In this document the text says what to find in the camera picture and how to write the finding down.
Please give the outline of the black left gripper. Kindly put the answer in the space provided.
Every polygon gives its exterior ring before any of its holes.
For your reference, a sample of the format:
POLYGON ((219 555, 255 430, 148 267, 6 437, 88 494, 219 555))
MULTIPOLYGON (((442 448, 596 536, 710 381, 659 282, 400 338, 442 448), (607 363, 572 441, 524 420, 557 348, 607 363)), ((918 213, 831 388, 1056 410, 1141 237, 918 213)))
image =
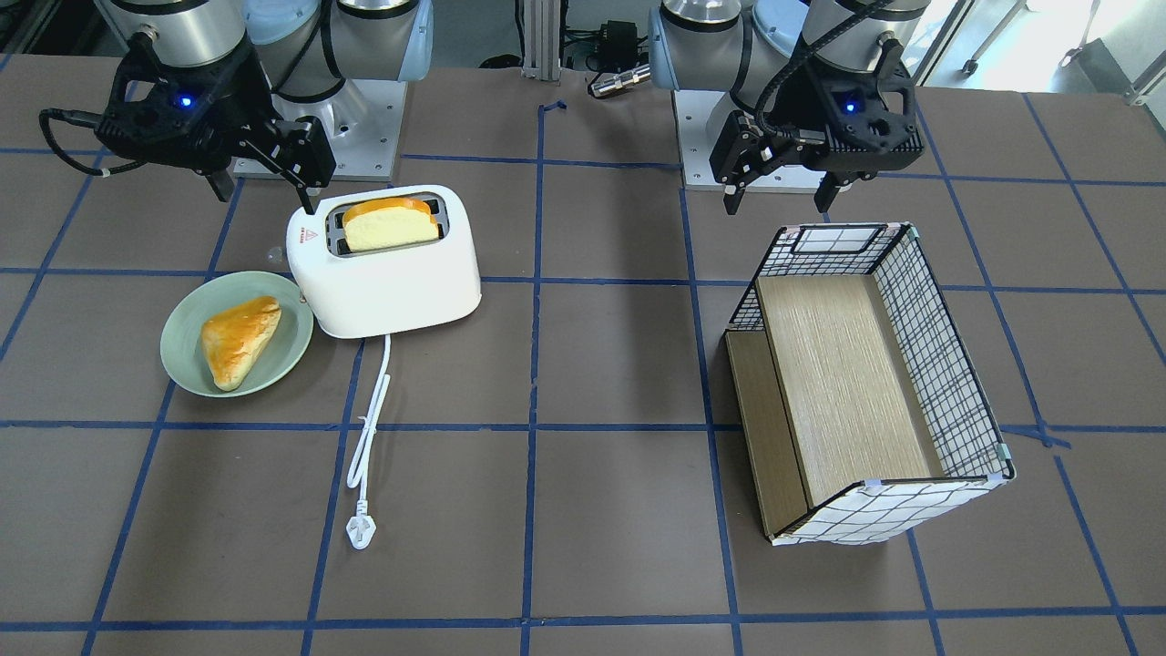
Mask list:
POLYGON ((774 126, 821 133, 821 144, 805 144, 800 153, 784 133, 766 136, 745 113, 730 113, 709 155, 712 178, 724 186, 724 210, 735 216, 751 183, 800 163, 827 171, 816 209, 828 212, 856 171, 901 170, 920 157, 926 144, 915 110, 915 82, 901 62, 880 78, 808 61, 777 91, 774 126))

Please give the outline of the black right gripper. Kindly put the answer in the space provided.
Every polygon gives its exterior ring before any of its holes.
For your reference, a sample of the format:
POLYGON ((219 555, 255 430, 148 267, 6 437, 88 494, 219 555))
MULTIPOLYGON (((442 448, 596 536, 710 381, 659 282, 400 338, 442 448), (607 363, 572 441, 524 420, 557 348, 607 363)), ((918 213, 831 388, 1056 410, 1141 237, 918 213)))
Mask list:
POLYGON ((254 160, 292 183, 301 207, 312 216, 318 203, 310 190, 332 183, 332 144, 317 117, 274 117, 271 87, 250 38, 196 68, 167 66, 154 45, 146 36, 129 38, 94 129, 101 144, 122 158, 208 175, 224 203, 236 191, 230 161, 254 160))

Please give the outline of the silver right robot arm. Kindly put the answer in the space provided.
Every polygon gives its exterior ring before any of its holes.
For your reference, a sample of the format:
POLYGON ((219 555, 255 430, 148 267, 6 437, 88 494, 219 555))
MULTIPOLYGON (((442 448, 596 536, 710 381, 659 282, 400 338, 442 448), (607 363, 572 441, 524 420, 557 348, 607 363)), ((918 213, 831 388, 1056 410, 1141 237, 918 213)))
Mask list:
POLYGON ((336 147, 368 133, 354 80, 413 82, 431 62, 429 1, 107 1, 128 52, 93 124, 118 157, 201 175, 233 193, 230 165, 258 162, 312 192, 336 147))

